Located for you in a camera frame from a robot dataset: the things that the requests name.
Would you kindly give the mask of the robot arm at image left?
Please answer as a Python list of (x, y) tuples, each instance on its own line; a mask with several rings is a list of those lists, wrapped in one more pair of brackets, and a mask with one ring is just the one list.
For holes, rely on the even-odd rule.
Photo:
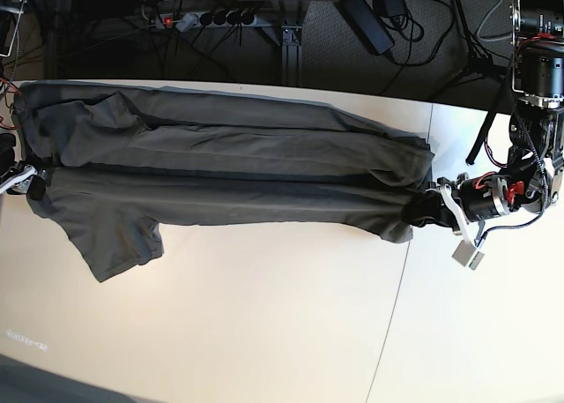
[[(8, 96), (20, 96), (15, 84), (16, 69), (21, 53), (20, 24), (28, 0), (1, 0), (1, 61), (10, 62), (10, 68), (1, 70), (1, 102), (9, 111), (13, 104)], [(16, 159), (18, 126), (1, 120), (1, 195), (25, 195), (41, 189), (44, 172)]]

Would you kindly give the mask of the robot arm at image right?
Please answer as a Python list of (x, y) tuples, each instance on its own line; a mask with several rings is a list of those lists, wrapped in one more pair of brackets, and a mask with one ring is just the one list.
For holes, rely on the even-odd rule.
[(480, 151), (503, 96), (508, 97), (511, 143), (506, 161), (479, 177), (439, 179), (402, 212), (405, 222), (461, 231), (525, 209), (540, 218), (557, 202), (563, 179), (563, 0), (511, 0), (513, 54), (466, 162)]

